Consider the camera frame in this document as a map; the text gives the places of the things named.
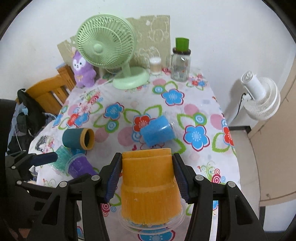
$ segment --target purple container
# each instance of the purple container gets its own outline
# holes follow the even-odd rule
[[[66,167],[67,173],[73,178],[82,176],[83,174],[97,175],[92,165],[88,162],[84,154],[74,155],[68,162]]]

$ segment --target tile floor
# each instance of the tile floor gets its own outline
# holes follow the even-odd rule
[[[231,131],[239,163],[242,193],[259,217],[260,187],[253,148],[245,131]]]

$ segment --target green object on jar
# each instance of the green object on jar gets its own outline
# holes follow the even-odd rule
[[[189,50],[189,39],[176,38],[176,50],[180,52],[187,52]]]

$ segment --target stuffed animal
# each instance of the stuffed animal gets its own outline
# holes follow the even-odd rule
[[[92,87],[96,72],[94,67],[76,51],[73,56],[73,69],[77,87]]]

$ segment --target floral tablecloth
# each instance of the floral tablecloth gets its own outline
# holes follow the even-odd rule
[[[91,88],[74,88],[57,119],[33,140],[31,153],[56,151],[68,128],[88,127],[95,132],[95,145],[87,151],[94,169],[110,163],[116,152],[148,149],[140,129],[151,119],[165,115],[173,123],[176,138],[153,148],[171,148],[180,153],[186,165],[215,183],[234,181],[240,187],[239,168],[229,128],[209,83],[201,73],[193,73],[185,83],[171,80],[170,73],[151,76],[147,84],[132,90],[118,90],[108,76]],[[60,174],[50,165],[36,168],[37,184],[56,187],[71,176]],[[184,240],[192,205],[186,205],[186,218],[176,229],[161,235],[138,235],[119,223],[121,178],[114,197],[101,208],[110,240]],[[215,240],[218,202],[213,202],[210,240]],[[82,221],[78,236],[84,239]]]

